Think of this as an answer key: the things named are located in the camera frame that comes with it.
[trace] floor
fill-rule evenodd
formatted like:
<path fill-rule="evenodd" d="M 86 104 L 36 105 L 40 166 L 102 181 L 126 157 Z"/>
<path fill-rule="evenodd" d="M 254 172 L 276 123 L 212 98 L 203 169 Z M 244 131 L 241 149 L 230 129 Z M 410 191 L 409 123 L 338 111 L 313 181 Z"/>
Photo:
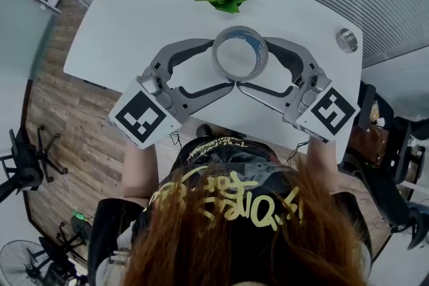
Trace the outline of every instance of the floor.
<path fill-rule="evenodd" d="M 125 148 L 124 136 L 107 117 L 120 94 L 86 84 L 62 71 L 86 8 L 76 0 L 63 0 L 61 11 L 48 44 L 46 59 L 34 80 L 26 122 L 33 142 L 36 142 L 37 128 L 41 124 L 46 127 L 42 132 L 44 144 L 55 133 L 61 134 L 50 157 L 54 163 L 67 167 L 68 174 L 62 176 L 50 170 L 54 181 L 47 184 L 44 180 L 37 192 L 28 192 L 33 220 L 53 239 L 61 222 L 66 223 L 64 231 L 71 234 L 73 210 L 90 218 L 99 200 L 120 196 Z M 195 137 L 195 128 L 200 123 L 191 119 L 179 130 L 182 144 Z M 285 162 L 291 151 L 269 145 Z M 163 177 L 170 171 L 179 145 L 165 137 L 156 144 L 156 149 L 160 177 Z M 389 226 L 382 220 L 360 181 L 341 174 L 341 190 L 356 195 L 370 229 L 375 254 L 389 234 Z M 86 247 L 80 247 L 79 252 L 86 255 Z"/>

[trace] red hair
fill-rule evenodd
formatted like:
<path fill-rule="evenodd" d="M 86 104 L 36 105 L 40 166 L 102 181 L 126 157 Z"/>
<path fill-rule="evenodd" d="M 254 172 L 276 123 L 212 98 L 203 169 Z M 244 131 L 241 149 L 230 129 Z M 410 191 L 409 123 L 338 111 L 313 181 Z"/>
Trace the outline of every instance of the red hair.
<path fill-rule="evenodd" d="M 290 215 L 291 220 L 279 225 L 273 235 L 267 262 L 271 270 L 269 284 L 365 285 L 359 235 L 349 217 L 320 180 L 302 164 L 299 170 L 285 171 L 284 175 L 285 182 L 299 187 L 298 201 L 305 216 L 300 222 L 291 208 L 282 208 L 282 219 L 286 223 Z M 213 206 L 212 221 L 202 215 L 208 173 L 192 192 L 186 192 L 186 197 L 180 197 L 183 190 L 175 183 L 166 196 L 158 198 L 149 226 L 133 245 L 124 285 L 231 285 L 234 222 L 225 220 L 221 206 Z M 221 198 L 218 190 L 210 196 L 214 194 Z"/>

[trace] black t-shirt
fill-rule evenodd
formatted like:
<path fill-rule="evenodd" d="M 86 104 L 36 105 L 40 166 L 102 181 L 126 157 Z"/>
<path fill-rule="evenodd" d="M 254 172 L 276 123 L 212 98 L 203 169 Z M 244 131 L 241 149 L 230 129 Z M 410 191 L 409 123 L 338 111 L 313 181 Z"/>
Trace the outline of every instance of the black t-shirt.
<path fill-rule="evenodd" d="M 146 209 L 125 200 L 103 200 L 95 215 L 89 246 L 88 271 L 91 285 L 95 285 L 95 271 L 101 261 L 117 250 L 117 237 L 132 221 L 132 241 L 149 224 L 153 204 L 180 168 L 182 182 L 194 185 L 208 165 L 218 174 L 208 178 L 208 190 L 222 185 L 225 218 L 231 225 L 232 284 L 242 281 L 268 283 L 270 274 L 270 244 L 279 225 L 277 215 L 283 206 L 280 196 L 301 219 L 295 201 L 298 189 L 284 179 L 284 166 L 267 146 L 234 137 L 202 137 L 189 142 L 181 150 L 172 173 L 162 181 Z M 361 230 L 363 243 L 371 255 L 371 241 L 356 198 L 350 193 L 334 195 L 339 206 L 345 207 L 351 220 Z"/>

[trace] silver tape roll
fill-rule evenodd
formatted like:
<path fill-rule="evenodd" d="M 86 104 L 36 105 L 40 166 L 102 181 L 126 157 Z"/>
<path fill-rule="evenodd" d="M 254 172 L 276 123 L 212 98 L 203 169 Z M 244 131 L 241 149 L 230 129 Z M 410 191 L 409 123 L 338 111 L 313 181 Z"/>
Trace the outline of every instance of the silver tape roll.
<path fill-rule="evenodd" d="M 253 51 L 256 55 L 256 63 L 252 72 L 246 76 L 238 76 L 229 73 L 225 70 L 221 64 L 219 63 L 219 59 L 217 56 L 218 47 L 225 42 L 226 40 L 230 40 L 232 38 L 238 38 L 240 40 L 245 40 L 248 44 L 251 45 Z M 268 63 L 268 47 L 265 40 L 259 35 L 255 30 L 250 27 L 245 26 L 231 26 L 227 29 L 223 30 L 214 40 L 212 47 L 212 64 L 216 72 L 228 79 L 231 82 L 234 81 L 248 81 L 256 78 L 260 75 Z"/>

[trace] office chair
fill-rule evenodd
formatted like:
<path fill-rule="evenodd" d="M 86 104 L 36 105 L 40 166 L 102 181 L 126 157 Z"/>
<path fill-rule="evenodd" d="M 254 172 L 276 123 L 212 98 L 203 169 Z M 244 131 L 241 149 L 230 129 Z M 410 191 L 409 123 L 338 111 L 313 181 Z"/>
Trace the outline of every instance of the office chair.
<path fill-rule="evenodd" d="M 37 149 L 31 144 L 25 127 L 21 127 L 16 136 L 13 134 L 13 130 L 10 130 L 11 155 L 0 157 L 7 177 L 7 181 L 0 185 L 0 202 L 4 201 L 15 190 L 17 193 L 28 189 L 36 191 L 44 177 L 47 182 L 52 182 L 54 178 L 48 175 L 48 165 L 60 175 L 68 173 L 66 168 L 60 170 L 48 158 L 48 152 L 55 140 L 59 138 L 59 134 L 55 135 L 44 149 L 41 137 L 42 130 L 44 130 L 43 125 L 38 128 Z M 6 166 L 5 161 L 8 159 L 13 159 L 14 168 Z"/>
<path fill-rule="evenodd" d="M 396 185 L 405 180 L 410 161 L 417 164 L 417 178 L 420 177 L 425 148 L 420 147 L 421 157 L 412 155 L 408 141 L 413 131 L 413 122 L 401 117 L 394 117 L 393 109 L 376 93 L 375 87 L 363 82 L 358 98 L 361 112 L 356 117 L 354 125 L 361 130 L 367 130 L 369 113 L 375 100 L 379 105 L 380 116 L 385 119 L 384 129 L 389 132 L 385 155 L 380 166 L 374 166 L 359 152 L 348 147 L 344 159 L 339 165 L 339 170 L 360 179 L 365 184 L 375 205 L 391 225 L 392 232 L 412 227 L 412 241 L 408 249 L 413 249 L 423 241 L 428 233 L 429 215 L 421 213 L 419 209 L 409 208 Z"/>
<path fill-rule="evenodd" d="M 65 223 L 61 222 L 59 225 L 60 232 L 56 235 L 56 238 L 61 244 L 56 244 L 50 239 L 39 237 L 40 244 L 43 247 L 44 252 L 48 255 L 48 259 L 44 260 L 37 268 L 40 270 L 44 265 L 52 261 L 44 276 L 43 285 L 65 286 L 71 279 L 75 279 L 77 285 L 86 285 L 86 282 L 88 281 L 86 275 L 77 274 L 76 268 L 68 260 L 67 254 L 71 253 L 74 259 L 78 258 L 86 263 L 86 260 L 75 251 L 75 248 L 89 243 L 93 228 L 85 220 L 78 219 L 74 216 L 71 218 L 70 223 L 74 234 L 69 239 L 66 238 L 62 229 L 65 226 Z"/>

